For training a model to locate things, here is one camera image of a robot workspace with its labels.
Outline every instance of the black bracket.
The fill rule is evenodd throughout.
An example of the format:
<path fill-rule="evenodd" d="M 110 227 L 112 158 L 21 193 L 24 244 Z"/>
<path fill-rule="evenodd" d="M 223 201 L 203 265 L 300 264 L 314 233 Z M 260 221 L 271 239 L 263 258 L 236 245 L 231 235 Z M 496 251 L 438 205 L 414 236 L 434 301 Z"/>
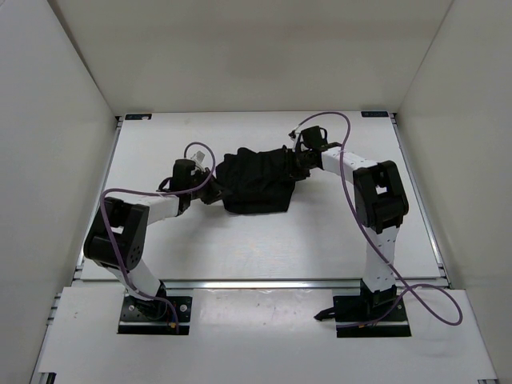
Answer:
<path fill-rule="evenodd" d="M 387 290 L 376 290 L 372 292 L 370 288 L 366 286 L 365 282 L 361 280 L 361 296 L 368 308 L 368 315 L 371 315 L 371 312 L 376 307 L 389 303 L 392 304 L 396 300 L 397 286 L 393 284 L 393 286 Z"/>
<path fill-rule="evenodd" d="M 169 193 L 179 190 L 188 190 L 190 188 L 201 185 L 209 176 L 210 170 L 205 168 L 204 171 L 196 169 L 196 164 L 193 160 L 182 158 L 176 160 L 173 166 L 173 175 L 164 178 L 158 186 L 158 191 Z M 212 176 L 209 182 L 200 190 L 191 194 L 180 194 L 178 214 L 182 214 L 190 206 L 190 202 L 196 198 L 207 205 L 213 204 L 222 200 L 231 192 L 221 186 L 217 179 Z"/>
<path fill-rule="evenodd" d="M 127 114 L 125 120 L 151 120 L 153 114 Z"/>
<path fill-rule="evenodd" d="M 385 228 L 403 223 L 409 203 L 394 162 L 359 168 L 353 172 L 353 177 L 355 208 L 366 228 L 380 234 Z M 386 191 L 379 193 L 379 187 Z"/>
<path fill-rule="evenodd" d="M 114 233 L 114 237 L 126 269 L 130 271 L 137 266 L 142 258 L 150 208 L 140 204 L 129 204 L 118 198 L 106 198 L 105 208 L 110 226 L 122 227 L 122 232 Z M 119 267 L 100 210 L 96 213 L 87 234 L 83 253 L 86 258 L 103 266 Z"/>
<path fill-rule="evenodd" d="M 291 132 L 289 136 L 292 139 L 297 138 L 295 131 Z M 293 151 L 296 168 L 303 172 L 312 170 L 313 168 L 323 169 L 322 152 L 335 146 L 341 146 L 341 144 L 338 142 L 328 143 L 327 130 L 325 128 L 312 126 L 302 130 L 298 133 L 297 142 Z"/>
<path fill-rule="evenodd" d="M 179 322 L 179 334 L 188 335 L 190 332 L 190 316 L 192 314 L 191 296 L 167 296 L 176 309 Z M 119 315 L 118 334 L 173 334 L 176 326 L 172 323 L 172 312 L 165 305 L 159 306 L 161 312 L 154 317 L 140 311 L 136 298 L 125 295 Z"/>
<path fill-rule="evenodd" d="M 373 308 L 368 314 L 366 301 L 361 296 L 334 296 L 332 308 L 336 320 L 338 338 L 403 338 L 411 336 L 406 307 L 400 299 L 395 308 L 376 325 L 352 326 L 343 325 L 357 322 L 370 322 L 380 318 L 393 303 Z"/>

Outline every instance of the white enclosure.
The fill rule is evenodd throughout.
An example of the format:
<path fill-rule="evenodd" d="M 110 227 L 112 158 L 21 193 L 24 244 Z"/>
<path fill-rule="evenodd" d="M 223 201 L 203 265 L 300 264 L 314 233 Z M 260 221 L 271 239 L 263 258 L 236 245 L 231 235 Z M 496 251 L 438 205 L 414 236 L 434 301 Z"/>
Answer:
<path fill-rule="evenodd" d="M 115 119 L 46 2 L 0 2 L 0 382 L 27 383 L 71 282 Z"/>
<path fill-rule="evenodd" d="M 311 313 L 329 305 L 328 290 L 264 294 L 196 289 L 195 333 L 188 338 L 117 337 L 121 288 L 115 282 L 97 282 L 104 277 L 94 275 L 98 270 L 86 265 L 76 274 L 82 279 L 64 291 L 33 383 L 39 384 L 39 371 L 52 370 L 57 371 L 57 384 L 147 378 L 168 382 L 172 374 L 181 379 L 178 382 L 240 382 L 246 379 L 243 371 L 252 373 L 253 382 L 322 378 L 340 382 L 345 373 L 350 382 L 466 384 L 498 376 L 501 384 L 512 383 L 512 337 L 507 331 L 512 316 L 511 19 L 508 0 L 0 0 L 0 306 L 4 309 L 0 382 L 29 382 L 53 297 L 72 283 L 86 226 L 113 154 L 115 115 L 157 112 L 162 114 L 154 114 L 152 123 L 158 123 L 157 116 L 169 119 L 165 128 L 148 125 L 147 134 L 136 122 L 125 122 L 122 128 L 126 131 L 120 134 L 108 183 L 145 189 L 170 172 L 191 139 L 208 141 L 218 154 L 243 145 L 272 149 L 286 144 L 286 134 L 300 119 L 295 116 L 306 112 L 269 111 L 332 109 L 398 112 L 398 141 L 393 136 L 391 142 L 395 132 L 390 124 L 382 130 L 360 125 L 358 131 L 365 133 L 355 135 L 349 148 L 369 158 L 397 161 L 413 200 L 398 235 L 400 242 L 404 237 L 404 248 L 398 249 L 397 266 L 409 269 L 409 278 L 428 278 L 442 285 L 446 279 L 443 269 L 438 269 L 441 260 L 435 259 L 430 247 L 435 241 L 427 236 L 419 205 L 412 199 L 412 183 L 401 157 L 402 152 L 408 154 L 447 273 L 457 289 L 451 292 L 466 317 L 461 327 L 437 324 L 407 297 L 412 338 L 339 343 L 332 324 L 310 322 Z M 221 124 L 227 120 L 213 115 L 196 114 L 235 111 L 242 113 L 236 118 L 215 115 L 224 116 L 229 124 Z M 187 122 L 185 112 L 204 119 Z M 259 122 L 259 116 L 266 117 Z M 352 116 L 359 124 L 356 114 Z M 246 143 L 249 136 L 244 130 L 256 127 L 265 134 Z M 341 130 L 331 127 L 330 123 L 326 127 L 331 135 L 340 135 Z M 220 139 L 220 134 L 232 141 Z M 166 145 L 164 141 L 171 138 L 175 142 Z M 267 139 L 272 141 L 268 146 Z M 148 146 L 157 150 L 150 153 Z M 162 153 L 163 147 L 168 154 Z M 135 178 L 130 172 L 136 166 L 146 172 Z M 346 214 L 341 190 L 333 198 L 326 193 L 338 182 L 330 176 L 314 172 L 298 184 L 289 216 L 269 219 L 273 226 L 287 228 L 286 243 L 265 233 L 269 241 L 247 241 L 244 250 L 243 225 L 255 228 L 249 228 L 252 224 L 244 218 L 229 217 L 237 225 L 228 228 L 227 224 L 224 230 L 236 232 L 232 243 L 242 256 L 234 264 L 228 263 L 232 259 L 218 264 L 212 255 L 220 257 L 220 246 L 215 250 L 212 239 L 223 229 L 207 232 L 218 220 L 210 215 L 226 218 L 223 209 L 193 206 L 186 215 L 148 233 L 162 241 L 152 243 L 153 255 L 151 246 L 147 249 L 148 264 L 154 262 L 155 272 L 176 286 L 187 284 L 176 282 L 180 279 L 209 279 L 201 288 L 219 288 L 214 280 L 230 274 L 249 282 L 267 275 L 357 282 L 362 258 L 347 256 L 359 254 L 364 246 L 360 238 L 348 241 L 356 232 L 340 237 L 339 260 L 337 254 L 325 256 L 334 247 L 333 242 L 325 246 L 335 236 L 333 228 L 348 225 L 346 218 L 323 205 L 326 201 L 340 205 L 340 215 Z M 300 220 L 319 220 L 324 215 L 330 221 L 323 223 L 320 233 L 304 233 L 309 231 Z M 288 218 L 295 222 L 286 222 Z M 201 235 L 208 242 L 199 243 L 192 252 L 184 239 L 190 229 L 198 228 L 194 220 L 204 220 Z M 175 227 L 178 222 L 181 229 Z M 405 225 L 415 229 L 408 233 Z M 291 253 L 286 248 L 293 238 L 300 243 L 294 244 L 297 258 L 288 266 Z M 186 258 L 181 265 L 177 259 L 172 265 L 164 258 L 159 261 L 162 248 L 158 247 L 171 239 L 188 252 L 177 252 L 177 258 L 192 255 L 197 263 L 187 265 Z M 324 248 L 313 247 L 312 242 Z M 414 256 L 404 258 L 411 248 Z M 280 256 L 265 256 L 261 268 L 254 264 L 254 256 L 266 250 Z M 199 254 L 209 259 L 200 263 Z M 322 265 L 301 268 L 301 262 L 310 262 L 307 254 L 323 260 Z M 407 261 L 419 264 L 408 266 Z M 298 273 L 306 270 L 308 274 Z M 437 294 L 429 290 L 422 294 L 441 314 L 452 315 L 452 307 Z M 239 306 L 240 301 L 258 302 L 262 296 L 269 308 Z M 217 301 L 224 306 L 212 304 Z M 235 320 L 240 328 L 233 328 Z M 243 332 L 247 325 L 252 330 Z M 238 338 L 230 337 L 233 330 Z M 316 339 L 310 342 L 312 335 Z M 142 349 L 135 360 L 134 346 Z M 176 346 L 195 352 L 176 357 Z M 268 358 L 259 350 L 265 350 Z M 150 358 L 139 359 L 141 355 Z M 368 366 L 361 367 L 364 358 Z M 162 364 L 161 359 L 170 363 Z M 236 366 L 219 368 L 225 359 Z M 189 376 L 176 374 L 175 364 L 194 362 Z M 128 369 L 115 368 L 118 363 Z M 279 363 L 295 371 L 284 377 Z M 390 370 L 377 376 L 372 369 L 376 366 Z"/>
<path fill-rule="evenodd" d="M 116 114 L 398 110 L 450 0 L 51 0 Z"/>

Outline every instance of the metal frame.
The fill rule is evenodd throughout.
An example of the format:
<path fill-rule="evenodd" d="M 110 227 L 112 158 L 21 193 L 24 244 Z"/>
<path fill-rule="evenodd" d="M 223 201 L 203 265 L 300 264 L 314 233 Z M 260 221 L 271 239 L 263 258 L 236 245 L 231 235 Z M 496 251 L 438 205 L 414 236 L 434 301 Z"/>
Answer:
<path fill-rule="evenodd" d="M 98 190 L 98 194 L 97 194 L 96 199 L 95 199 L 94 209 L 93 209 L 93 211 L 90 214 L 89 224 L 87 224 L 87 231 L 89 231 L 89 228 L 90 228 L 90 226 L 93 223 L 94 216 L 96 216 L 96 210 L 98 210 L 98 208 L 99 208 L 99 197 L 102 194 L 103 190 L 105 189 L 106 180 L 109 177 L 110 167 L 112 166 L 112 161 L 114 160 L 115 149 L 118 146 L 119 135 L 121 133 L 121 128 L 122 128 L 122 122 L 123 121 L 124 121 L 124 117 L 120 116 L 119 120 L 118 120 L 118 123 L 115 126 L 114 142 L 112 143 L 112 147 L 110 148 L 109 161 L 106 164 L 105 169 L 103 171 L 102 186 Z M 83 235 L 82 244 L 86 240 L 86 236 L 87 236 L 87 232 L 85 232 L 84 235 Z M 84 258 L 83 250 L 80 249 L 80 255 L 78 256 L 77 266 L 81 266 L 83 264 L 83 258 Z"/>
<path fill-rule="evenodd" d="M 448 287 L 446 278 L 408 279 L 411 284 L 429 283 L 435 286 Z M 359 290 L 361 279 L 351 280 L 224 280 L 224 281 L 183 281 L 164 282 L 168 290 Z"/>
<path fill-rule="evenodd" d="M 30 379 L 30 384 L 52 384 L 55 380 L 55 375 L 52 373 L 39 373 L 39 364 L 41 362 L 42 352 L 46 346 L 46 342 L 48 340 L 48 334 L 50 333 L 50 328 L 54 323 L 55 314 L 57 313 L 57 307 L 61 300 L 61 294 L 56 294 L 54 296 L 54 302 L 51 305 L 50 314 L 48 315 L 48 319 L 46 320 L 46 330 L 45 337 L 42 340 L 41 348 L 39 350 L 38 360 L 35 363 L 34 371 L 32 372 L 32 378 Z"/>
<path fill-rule="evenodd" d="M 441 250 L 439 248 L 438 241 L 435 237 L 434 229 L 432 228 L 432 224 L 430 223 L 429 215 L 427 213 L 425 204 L 422 199 L 422 194 L 420 193 L 418 183 L 416 182 L 416 177 L 414 176 L 413 168 L 410 163 L 410 157 L 407 153 L 407 150 L 403 144 L 403 140 L 400 136 L 400 132 L 398 130 L 398 124 L 397 124 L 395 115 L 396 114 L 390 114 L 391 123 L 393 124 L 393 129 L 394 129 L 394 135 L 397 137 L 398 146 L 400 147 L 400 152 L 402 152 L 402 157 L 403 157 L 404 163 L 406 164 L 407 173 L 409 174 L 410 182 L 413 186 L 414 195 L 416 196 L 416 199 L 418 200 L 419 210 L 422 214 L 423 223 L 425 224 L 426 232 L 427 232 L 429 240 L 430 240 L 430 245 L 432 246 L 432 251 L 434 252 L 434 256 L 435 256 L 436 261 L 438 262 L 439 268 L 442 268 L 445 271 L 446 278 L 448 280 L 448 283 L 451 286 L 450 278 L 448 277 L 448 275 L 446 273 L 445 263 L 442 260 Z"/>

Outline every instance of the white floor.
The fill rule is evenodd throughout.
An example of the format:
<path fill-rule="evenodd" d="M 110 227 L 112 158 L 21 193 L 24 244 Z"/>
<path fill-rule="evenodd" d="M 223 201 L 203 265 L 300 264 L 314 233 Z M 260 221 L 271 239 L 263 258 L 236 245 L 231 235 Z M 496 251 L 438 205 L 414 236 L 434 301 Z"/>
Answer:
<path fill-rule="evenodd" d="M 218 162 L 240 146 L 272 150 L 291 146 L 288 133 L 308 112 L 153 114 L 148 121 L 124 121 L 108 177 L 108 187 L 155 190 L 170 176 L 174 160 L 192 141 L 208 144 Z M 389 118 L 362 118 L 353 123 L 347 149 L 376 161 L 398 164 L 410 204 L 397 240 L 395 265 L 408 278 L 438 277 L 418 202 Z M 344 120 L 313 120 L 341 141 Z M 127 201 L 132 198 L 122 196 Z M 314 170 L 296 186 L 285 214 L 235 216 L 219 202 L 193 202 L 179 218 L 148 228 L 144 260 L 164 280 L 172 279 L 318 279 L 360 278 L 366 244 L 352 219 L 333 174 Z M 83 280 L 113 276 L 86 260 Z"/>
<path fill-rule="evenodd" d="M 39 370 L 54 384 L 468 384 L 495 378 L 470 304 L 445 326 L 406 296 L 412 337 L 340 339 L 313 315 L 330 290 L 195 290 L 188 336 L 116 334 L 123 288 L 65 288 Z M 455 319 L 440 293 L 420 293 Z"/>

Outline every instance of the white wall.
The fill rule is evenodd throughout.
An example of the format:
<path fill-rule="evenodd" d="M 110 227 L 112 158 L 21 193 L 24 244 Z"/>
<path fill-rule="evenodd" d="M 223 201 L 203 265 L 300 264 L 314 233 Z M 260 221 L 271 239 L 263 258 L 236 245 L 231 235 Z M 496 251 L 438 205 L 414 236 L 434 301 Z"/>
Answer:
<path fill-rule="evenodd" d="M 396 111 L 451 0 L 50 0 L 116 114 Z"/>
<path fill-rule="evenodd" d="M 448 271 L 512 382 L 512 2 L 455 0 L 398 112 Z"/>
<path fill-rule="evenodd" d="M 30 380 L 115 119 L 44 0 L 0 0 L 0 382 Z"/>

